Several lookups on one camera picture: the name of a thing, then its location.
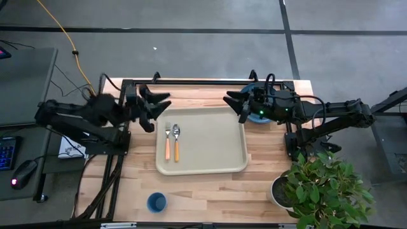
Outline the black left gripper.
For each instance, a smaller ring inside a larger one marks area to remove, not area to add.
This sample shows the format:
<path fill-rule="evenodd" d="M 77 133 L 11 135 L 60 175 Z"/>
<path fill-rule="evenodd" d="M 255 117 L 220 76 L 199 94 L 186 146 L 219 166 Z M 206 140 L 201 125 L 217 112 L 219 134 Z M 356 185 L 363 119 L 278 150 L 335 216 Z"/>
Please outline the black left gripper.
<path fill-rule="evenodd" d="M 139 93 L 136 86 L 126 86 L 124 106 L 126 121 L 135 122 L 139 119 L 140 123 L 149 123 L 149 119 L 156 120 L 172 104 L 171 101 L 164 101 L 169 97 L 170 93 L 153 93 L 147 85 L 140 85 Z"/>

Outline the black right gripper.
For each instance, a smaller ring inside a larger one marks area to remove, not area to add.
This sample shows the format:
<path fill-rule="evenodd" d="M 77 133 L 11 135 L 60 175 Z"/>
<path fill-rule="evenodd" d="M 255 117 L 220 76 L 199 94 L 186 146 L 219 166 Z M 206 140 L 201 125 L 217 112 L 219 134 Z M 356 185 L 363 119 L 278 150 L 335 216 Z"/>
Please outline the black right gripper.
<path fill-rule="evenodd" d="M 300 98 L 292 92 L 274 89 L 266 92 L 264 87 L 254 87 L 250 92 L 253 95 L 250 105 L 252 114 L 281 123 L 296 122 L 296 110 L 300 105 Z M 249 97 L 249 92 L 227 91 L 226 94 L 229 97 L 223 97 L 225 103 L 237 115 L 241 115 L 244 108 L 243 99 Z"/>

